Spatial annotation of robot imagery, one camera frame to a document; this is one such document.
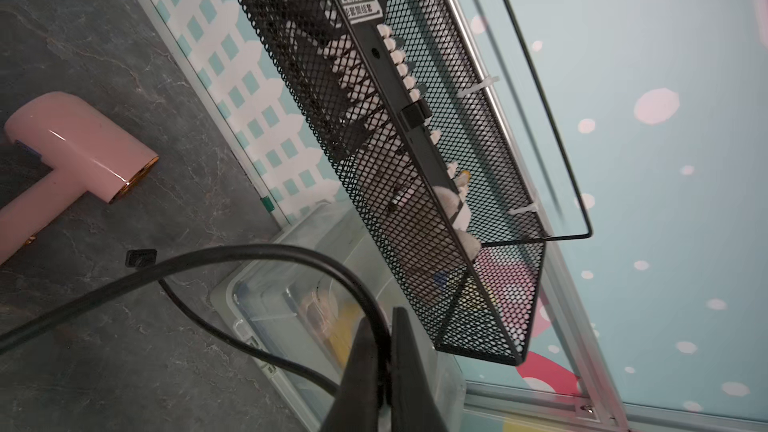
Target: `light blue wall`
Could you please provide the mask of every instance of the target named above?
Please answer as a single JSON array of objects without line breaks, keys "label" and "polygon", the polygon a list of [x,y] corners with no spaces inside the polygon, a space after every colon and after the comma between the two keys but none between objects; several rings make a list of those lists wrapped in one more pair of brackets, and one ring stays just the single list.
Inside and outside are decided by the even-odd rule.
[{"label": "light blue wall", "polygon": [[[468,18],[479,14],[461,2]],[[500,2],[481,3],[483,58],[501,74],[493,32],[545,161],[562,172]],[[528,44],[542,42],[534,61],[582,191],[594,197],[594,237],[562,249],[622,398],[768,420],[768,48],[755,0],[512,3]],[[530,165],[518,111],[499,85]],[[638,100],[663,88],[677,93],[676,113],[655,125],[638,120]],[[585,119],[594,120],[590,133],[578,129]],[[541,191],[541,173],[532,173]],[[557,175],[565,220],[542,192],[548,214],[577,232]],[[728,383],[749,393],[733,395],[746,389],[724,390]]]}]

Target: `pink hair dryer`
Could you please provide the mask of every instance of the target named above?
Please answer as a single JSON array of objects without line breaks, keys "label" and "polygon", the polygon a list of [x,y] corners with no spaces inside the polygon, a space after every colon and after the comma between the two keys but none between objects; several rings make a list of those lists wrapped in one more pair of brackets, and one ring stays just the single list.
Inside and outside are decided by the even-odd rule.
[{"label": "pink hair dryer", "polygon": [[50,92],[17,110],[5,133],[53,170],[0,209],[0,264],[90,191],[112,203],[158,154],[82,99]]}]

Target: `wire basket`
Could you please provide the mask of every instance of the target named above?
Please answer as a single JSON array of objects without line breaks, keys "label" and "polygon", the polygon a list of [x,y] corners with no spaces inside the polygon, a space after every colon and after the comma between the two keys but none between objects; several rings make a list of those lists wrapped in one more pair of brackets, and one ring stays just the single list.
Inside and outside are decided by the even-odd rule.
[{"label": "wire basket", "polygon": [[[445,0],[378,0],[350,19],[341,0],[238,0],[436,350],[518,365],[532,330],[546,237]],[[422,99],[403,85],[376,23],[402,38]],[[422,122],[442,136],[434,147]],[[475,261],[434,186],[446,162],[472,174]]]}]

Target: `clear plastic container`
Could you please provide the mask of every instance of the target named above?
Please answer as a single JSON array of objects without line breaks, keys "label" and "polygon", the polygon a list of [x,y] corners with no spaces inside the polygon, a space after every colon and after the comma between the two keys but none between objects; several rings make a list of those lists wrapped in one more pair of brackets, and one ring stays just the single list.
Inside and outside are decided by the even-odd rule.
[{"label": "clear plastic container", "polygon": [[[436,352],[350,202],[323,204],[275,242],[329,255],[356,273],[391,323],[405,307],[433,397],[450,430],[458,430],[466,382],[450,354]],[[341,381],[360,306],[331,278],[303,265],[258,261],[239,267],[211,294],[225,322],[241,339]],[[308,380],[256,362],[309,430],[317,430],[332,397]]]}]

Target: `gray stone floor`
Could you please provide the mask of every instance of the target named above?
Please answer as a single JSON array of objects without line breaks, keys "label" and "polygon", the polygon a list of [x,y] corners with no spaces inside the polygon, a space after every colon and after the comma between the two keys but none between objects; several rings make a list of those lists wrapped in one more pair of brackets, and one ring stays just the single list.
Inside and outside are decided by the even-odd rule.
[{"label": "gray stone floor", "polygon": [[[0,265],[0,331],[160,259],[278,232],[136,0],[0,0],[0,123],[26,101],[80,96],[154,149],[112,206],[86,195]],[[47,168],[0,139],[0,206]],[[235,264],[171,284],[218,326],[208,293]],[[149,285],[0,357],[0,430],[302,430],[255,364]]]}]

